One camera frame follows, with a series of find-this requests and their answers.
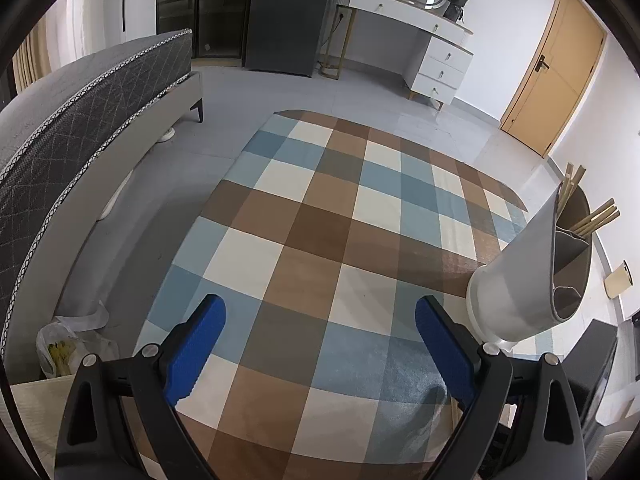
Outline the plastic bag with bananas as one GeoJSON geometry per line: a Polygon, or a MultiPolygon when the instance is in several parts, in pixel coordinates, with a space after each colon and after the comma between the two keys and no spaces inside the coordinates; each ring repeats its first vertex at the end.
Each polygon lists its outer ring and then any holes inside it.
{"type": "Polygon", "coordinates": [[[44,377],[75,374],[88,354],[96,354],[102,361],[118,360],[116,342],[100,334],[109,318],[104,305],[98,304],[91,314],[57,315],[43,326],[36,336],[36,350],[44,377]]]}

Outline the white utensil holder cup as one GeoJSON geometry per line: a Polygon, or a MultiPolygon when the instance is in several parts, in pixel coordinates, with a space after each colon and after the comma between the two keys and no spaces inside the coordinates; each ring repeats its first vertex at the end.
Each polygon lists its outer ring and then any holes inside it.
{"type": "Polygon", "coordinates": [[[526,227],[472,274],[466,306],[480,341],[511,349],[569,320],[588,284],[592,238],[570,230],[590,214],[578,188],[560,209],[554,191],[526,227]]]}

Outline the leaning wooden chopstick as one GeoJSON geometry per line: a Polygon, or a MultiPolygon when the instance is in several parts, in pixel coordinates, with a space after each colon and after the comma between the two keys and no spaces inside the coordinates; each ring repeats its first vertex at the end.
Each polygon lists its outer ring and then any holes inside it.
{"type": "Polygon", "coordinates": [[[574,226],[570,227],[570,230],[572,232],[577,233],[580,229],[582,229],[588,223],[593,221],[595,218],[602,216],[602,214],[604,214],[605,212],[608,212],[610,214],[614,209],[615,209],[615,200],[614,198],[610,198],[604,204],[602,204],[599,208],[593,211],[591,214],[588,214],[588,216],[585,216],[585,218],[582,218],[578,222],[576,222],[574,226]]]}
{"type": "Polygon", "coordinates": [[[592,233],[596,232],[597,229],[602,228],[602,226],[606,226],[608,223],[614,221],[620,216],[620,211],[613,207],[613,209],[609,212],[602,212],[599,217],[590,220],[584,226],[582,226],[579,230],[576,231],[576,234],[580,237],[587,237],[592,233]]]}

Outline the wooden chopstick in holder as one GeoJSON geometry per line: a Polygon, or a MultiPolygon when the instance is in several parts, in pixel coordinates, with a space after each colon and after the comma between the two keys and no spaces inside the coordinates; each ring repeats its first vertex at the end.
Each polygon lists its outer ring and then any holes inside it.
{"type": "Polygon", "coordinates": [[[578,185],[585,173],[586,173],[586,168],[582,165],[579,165],[577,169],[574,168],[573,182],[572,182],[572,186],[570,187],[570,192],[568,192],[566,196],[566,202],[565,202],[564,208],[566,207],[573,193],[577,190],[578,185]]]}
{"type": "Polygon", "coordinates": [[[556,200],[556,214],[559,216],[562,214],[564,209],[564,205],[566,202],[566,196],[568,192],[570,192],[570,187],[572,186],[574,176],[574,165],[571,162],[568,162],[565,167],[564,177],[562,179],[559,192],[558,199],[556,200]]]}

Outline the checkered blue brown rug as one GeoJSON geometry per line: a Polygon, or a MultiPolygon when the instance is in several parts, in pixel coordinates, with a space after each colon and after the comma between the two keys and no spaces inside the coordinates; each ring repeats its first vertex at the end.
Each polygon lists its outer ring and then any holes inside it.
{"type": "Polygon", "coordinates": [[[507,186],[412,141],[285,110],[186,234],[139,340],[201,300],[226,324],[177,410],[223,479],[417,479],[452,431],[414,322],[457,315],[472,273],[524,229],[507,186]]]}

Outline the grey quilted bed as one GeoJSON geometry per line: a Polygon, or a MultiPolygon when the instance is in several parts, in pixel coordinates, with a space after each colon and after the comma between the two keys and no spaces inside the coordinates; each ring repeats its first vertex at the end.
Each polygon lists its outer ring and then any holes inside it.
{"type": "Polygon", "coordinates": [[[37,80],[1,113],[1,336],[35,240],[81,173],[191,73],[191,29],[138,38],[37,80]]]}

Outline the white dressing table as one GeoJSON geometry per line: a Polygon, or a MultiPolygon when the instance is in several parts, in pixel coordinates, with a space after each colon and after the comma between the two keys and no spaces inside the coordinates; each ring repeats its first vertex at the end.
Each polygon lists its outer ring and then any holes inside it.
{"type": "Polygon", "coordinates": [[[329,53],[323,55],[322,76],[340,78],[356,17],[375,15],[416,31],[416,38],[402,61],[402,79],[409,96],[420,94],[435,102],[438,108],[452,103],[473,58],[473,53],[466,47],[473,36],[471,29],[404,0],[334,1],[333,23],[340,21],[343,12],[347,12],[349,18],[340,56],[332,63],[329,53]]]}

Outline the beige curtain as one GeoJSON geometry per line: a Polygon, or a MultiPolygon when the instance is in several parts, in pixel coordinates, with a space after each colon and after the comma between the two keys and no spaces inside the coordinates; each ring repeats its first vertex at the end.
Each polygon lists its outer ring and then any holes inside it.
{"type": "Polygon", "coordinates": [[[18,93],[51,73],[46,23],[43,20],[35,24],[13,55],[12,68],[18,93]]]}

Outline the wooden door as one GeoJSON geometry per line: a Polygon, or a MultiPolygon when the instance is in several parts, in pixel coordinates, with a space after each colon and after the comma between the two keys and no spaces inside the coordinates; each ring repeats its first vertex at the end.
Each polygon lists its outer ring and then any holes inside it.
{"type": "Polygon", "coordinates": [[[548,155],[588,88],[605,39],[605,29],[582,0],[554,0],[500,129],[539,156],[548,155]]]}

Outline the black glass cabinet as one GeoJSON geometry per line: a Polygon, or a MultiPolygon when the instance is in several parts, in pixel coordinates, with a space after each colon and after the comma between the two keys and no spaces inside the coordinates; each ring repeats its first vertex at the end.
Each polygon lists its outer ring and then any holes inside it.
{"type": "Polygon", "coordinates": [[[194,58],[240,58],[250,0],[156,0],[156,28],[192,30],[194,58]]]}

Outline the dark grey refrigerator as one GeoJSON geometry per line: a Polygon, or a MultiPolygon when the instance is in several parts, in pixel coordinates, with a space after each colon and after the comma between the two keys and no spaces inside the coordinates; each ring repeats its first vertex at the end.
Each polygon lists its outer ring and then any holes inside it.
{"type": "Polygon", "coordinates": [[[310,77],[331,0],[250,0],[244,67],[310,77]]]}

